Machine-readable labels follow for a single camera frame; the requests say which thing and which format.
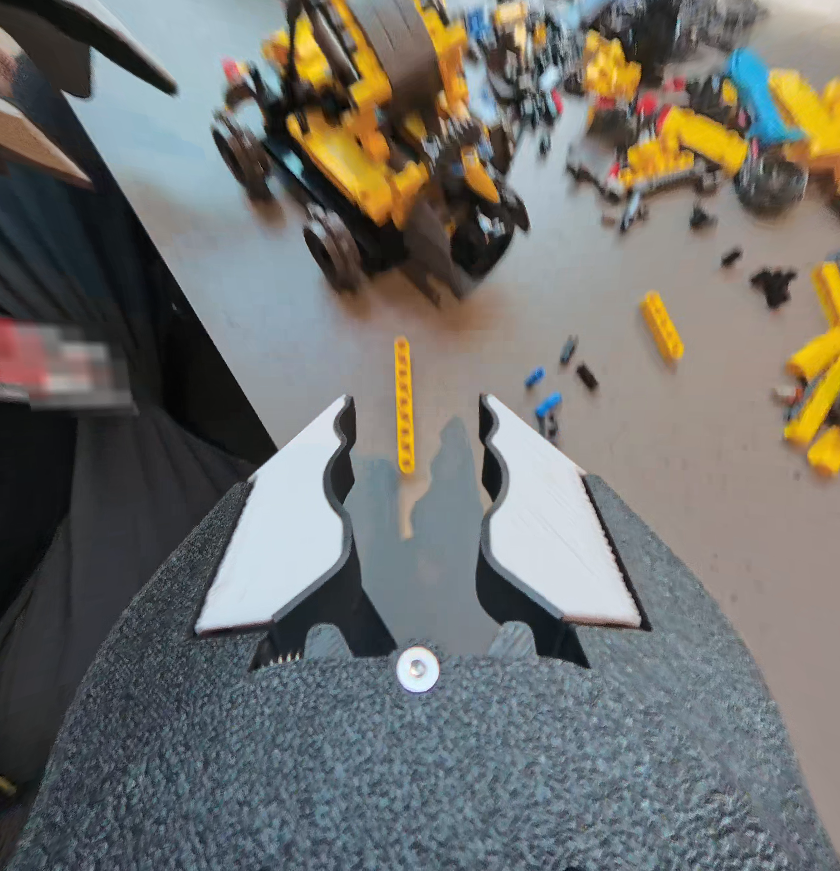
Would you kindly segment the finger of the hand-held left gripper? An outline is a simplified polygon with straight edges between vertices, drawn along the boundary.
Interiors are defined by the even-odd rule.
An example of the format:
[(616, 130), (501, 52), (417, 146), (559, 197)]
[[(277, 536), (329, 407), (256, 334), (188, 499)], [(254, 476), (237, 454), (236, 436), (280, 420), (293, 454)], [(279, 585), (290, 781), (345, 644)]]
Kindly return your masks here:
[(178, 93), (172, 75), (102, 2), (0, 1), (0, 28), (71, 96), (92, 95), (94, 51), (162, 93)]
[(88, 175), (13, 103), (0, 101), (0, 175), (18, 164), (71, 186), (93, 190)]

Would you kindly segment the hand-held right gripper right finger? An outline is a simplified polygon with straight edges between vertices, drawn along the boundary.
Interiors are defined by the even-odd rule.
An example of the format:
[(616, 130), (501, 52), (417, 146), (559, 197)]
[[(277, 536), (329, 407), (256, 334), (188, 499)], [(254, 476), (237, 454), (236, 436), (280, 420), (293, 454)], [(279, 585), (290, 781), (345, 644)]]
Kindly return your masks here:
[(636, 593), (587, 473), (492, 394), (479, 396), (482, 485), (476, 594), (538, 657), (585, 657), (580, 626), (645, 630)]

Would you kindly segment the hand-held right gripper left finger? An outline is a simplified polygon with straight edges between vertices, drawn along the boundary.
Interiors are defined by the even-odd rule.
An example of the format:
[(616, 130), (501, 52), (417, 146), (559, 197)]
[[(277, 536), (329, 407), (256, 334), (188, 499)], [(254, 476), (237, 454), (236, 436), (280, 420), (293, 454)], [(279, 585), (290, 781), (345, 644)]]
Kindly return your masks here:
[(251, 475), (201, 600), (197, 637), (261, 630), (258, 655), (304, 655), (314, 627), (335, 626), (351, 655), (394, 651), (363, 589), (345, 508), (356, 440), (356, 405), (343, 395)]

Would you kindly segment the long yellow holed beam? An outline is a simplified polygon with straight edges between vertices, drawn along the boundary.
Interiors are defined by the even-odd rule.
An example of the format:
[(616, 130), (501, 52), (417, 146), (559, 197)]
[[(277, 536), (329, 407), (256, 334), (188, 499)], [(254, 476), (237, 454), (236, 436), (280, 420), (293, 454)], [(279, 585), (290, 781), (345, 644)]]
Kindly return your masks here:
[(410, 343), (404, 336), (394, 339), (396, 401), (396, 454), (403, 475), (415, 472), (415, 428)]

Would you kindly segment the yellow beam assembly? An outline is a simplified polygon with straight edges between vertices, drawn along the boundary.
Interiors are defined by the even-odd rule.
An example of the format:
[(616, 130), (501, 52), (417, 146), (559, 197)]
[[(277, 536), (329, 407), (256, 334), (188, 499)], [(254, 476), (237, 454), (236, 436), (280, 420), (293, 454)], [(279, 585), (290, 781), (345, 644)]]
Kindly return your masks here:
[(827, 328), (786, 361), (799, 387), (782, 437), (805, 453), (814, 473), (834, 478), (840, 473), (840, 260), (822, 261), (811, 280)]

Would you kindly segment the yellow toy vehicle model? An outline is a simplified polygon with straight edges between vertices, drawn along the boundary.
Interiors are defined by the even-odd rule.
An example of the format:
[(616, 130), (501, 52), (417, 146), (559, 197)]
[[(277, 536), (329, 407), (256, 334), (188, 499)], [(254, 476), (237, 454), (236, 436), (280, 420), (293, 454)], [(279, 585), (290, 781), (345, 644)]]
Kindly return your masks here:
[(468, 36), (444, 2), (284, 2), (262, 46), (273, 74), (222, 63), (211, 134), (252, 201), (279, 171), (304, 196), (303, 237), (329, 284), (400, 269), (433, 303), (464, 299), (531, 223), (508, 144), (469, 108)]

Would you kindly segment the grey desk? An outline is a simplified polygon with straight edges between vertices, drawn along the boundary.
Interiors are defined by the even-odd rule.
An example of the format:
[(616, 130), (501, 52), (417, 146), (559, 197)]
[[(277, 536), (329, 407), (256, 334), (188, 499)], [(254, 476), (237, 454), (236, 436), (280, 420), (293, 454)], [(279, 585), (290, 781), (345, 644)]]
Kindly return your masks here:
[(597, 475), (486, 391), (476, 458), (427, 495), (471, 556), (432, 585), (389, 563), (411, 640), (364, 656), (337, 617), (260, 664), (336, 571), (362, 584), (364, 383), (293, 311), (296, 239), (223, 231), (190, 278), (273, 385), (347, 384), (232, 487), (97, 654), (16, 861), (23, 869), (840, 869), (775, 701), (703, 585)]

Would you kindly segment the short yellow holed beam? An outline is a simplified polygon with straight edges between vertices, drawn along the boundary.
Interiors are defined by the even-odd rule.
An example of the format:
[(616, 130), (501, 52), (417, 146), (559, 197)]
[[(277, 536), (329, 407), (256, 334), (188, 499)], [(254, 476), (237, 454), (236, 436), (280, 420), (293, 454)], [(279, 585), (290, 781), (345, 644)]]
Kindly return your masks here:
[(685, 346), (657, 291), (651, 290), (645, 294), (640, 302), (640, 313), (665, 363), (668, 365), (679, 363), (684, 355)]

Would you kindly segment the black connector cluster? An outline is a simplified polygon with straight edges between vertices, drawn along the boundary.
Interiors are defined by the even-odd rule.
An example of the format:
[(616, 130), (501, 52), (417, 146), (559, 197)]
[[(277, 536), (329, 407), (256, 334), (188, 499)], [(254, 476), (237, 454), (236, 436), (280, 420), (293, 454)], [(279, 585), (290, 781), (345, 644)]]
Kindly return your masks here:
[(791, 268), (764, 268), (750, 277), (750, 285), (762, 293), (767, 307), (775, 311), (790, 301), (790, 285), (797, 276), (798, 271)]

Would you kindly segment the grey pin connector piece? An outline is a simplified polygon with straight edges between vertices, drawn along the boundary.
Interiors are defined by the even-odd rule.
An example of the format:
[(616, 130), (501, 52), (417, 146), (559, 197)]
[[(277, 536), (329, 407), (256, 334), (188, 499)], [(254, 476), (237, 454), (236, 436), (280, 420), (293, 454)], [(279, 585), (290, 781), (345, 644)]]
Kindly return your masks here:
[(644, 194), (641, 191), (633, 191), (621, 215), (617, 218), (612, 213), (603, 212), (600, 216), (600, 224), (611, 229), (616, 226), (620, 234), (626, 234), (636, 223), (646, 220), (647, 215)]

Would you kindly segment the grey gear rack beam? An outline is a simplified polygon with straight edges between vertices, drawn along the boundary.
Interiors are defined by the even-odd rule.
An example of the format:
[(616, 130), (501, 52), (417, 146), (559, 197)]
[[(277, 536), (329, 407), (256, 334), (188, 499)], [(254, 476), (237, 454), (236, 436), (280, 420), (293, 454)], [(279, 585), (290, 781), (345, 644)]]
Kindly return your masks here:
[(709, 169), (691, 152), (667, 151), (658, 142), (648, 141), (626, 152), (625, 161), (611, 169), (604, 190), (617, 199), (688, 185), (699, 193), (709, 193), (716, 191), (720, 179), (718, 170)]

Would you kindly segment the dark grey sprocket wheel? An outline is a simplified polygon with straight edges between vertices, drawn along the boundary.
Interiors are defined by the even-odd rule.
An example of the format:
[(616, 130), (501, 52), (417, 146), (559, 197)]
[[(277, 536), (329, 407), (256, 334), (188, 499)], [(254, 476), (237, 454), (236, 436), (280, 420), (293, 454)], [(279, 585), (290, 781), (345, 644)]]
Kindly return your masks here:
[(806, 193), (808, 171), (778, 154), (748, 156), (734, 177), (739, 202), (759, 215), (779, 215), (799, 204)]

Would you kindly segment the yellow rectangular panel piece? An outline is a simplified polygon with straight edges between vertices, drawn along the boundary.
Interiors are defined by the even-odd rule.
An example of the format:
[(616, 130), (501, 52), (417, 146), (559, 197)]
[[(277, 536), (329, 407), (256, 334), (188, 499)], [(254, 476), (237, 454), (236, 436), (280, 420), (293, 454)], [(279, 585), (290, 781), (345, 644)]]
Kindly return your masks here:
[(677, 142), (728, 176), (735, 176), (743, 166), (749, 147), (737, 132), (687, 108), (672, 106), (659, 115), (657, 134)]

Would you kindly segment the pile of mixed coloured pieces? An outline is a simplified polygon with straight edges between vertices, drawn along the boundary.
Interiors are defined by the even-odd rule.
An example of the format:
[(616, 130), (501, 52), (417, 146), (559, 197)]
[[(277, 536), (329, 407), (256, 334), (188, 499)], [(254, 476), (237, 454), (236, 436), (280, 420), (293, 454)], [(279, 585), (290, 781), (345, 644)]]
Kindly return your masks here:
[[(633, 146), (656, 141), (667, 151), (687, 149), (657, 134), (659, 115), (672, 106), (687, 108), (739, 133), (748, 143), (748, 115), (724, 71), (677, 76), (673, 66), (628, 60), (620, 40), (607, 39), (581, 25), (585, 2), (473, 2), (462, 19), (469, 59), (483, 67), (485, 83), (477, 107), (489, 123), (490, 145), (483, 152), (505, 175), (523, 134), (544, 127), (539, 150), (552, 145), (549, 130), (564, 112), (564, 97), (586, 102), (587, 138), (571, 147), (567, 172), (591, 182), (612, 201), (604, 183)], [(720, 167), (691, 152), (709, 169)]]

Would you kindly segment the blue brick separator tool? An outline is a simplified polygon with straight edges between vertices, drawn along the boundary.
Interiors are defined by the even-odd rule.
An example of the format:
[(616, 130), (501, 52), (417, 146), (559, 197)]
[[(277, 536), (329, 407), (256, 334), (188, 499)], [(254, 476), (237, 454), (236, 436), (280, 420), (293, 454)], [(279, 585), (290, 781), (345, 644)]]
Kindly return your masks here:
[(729, 55), (725, 75), (750, 119), (747, 135), (760, 146), (782, 146), (805, 139), (799, 127), (784, 121), (771, 93), (770, 70), (752, 49), (735, 49)]

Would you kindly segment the yellow stacked beam frame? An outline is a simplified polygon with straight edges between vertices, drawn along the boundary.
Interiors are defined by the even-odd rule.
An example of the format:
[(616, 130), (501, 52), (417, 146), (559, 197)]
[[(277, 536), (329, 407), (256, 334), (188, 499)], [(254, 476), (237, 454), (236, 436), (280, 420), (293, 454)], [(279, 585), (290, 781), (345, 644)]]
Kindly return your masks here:
[(774, 69), (769, 87), (784, 121), (803, 133), (784, 147), (787, 159), (832, 178), (840, 201), (840, 78), (818, 93), (798, 71)]

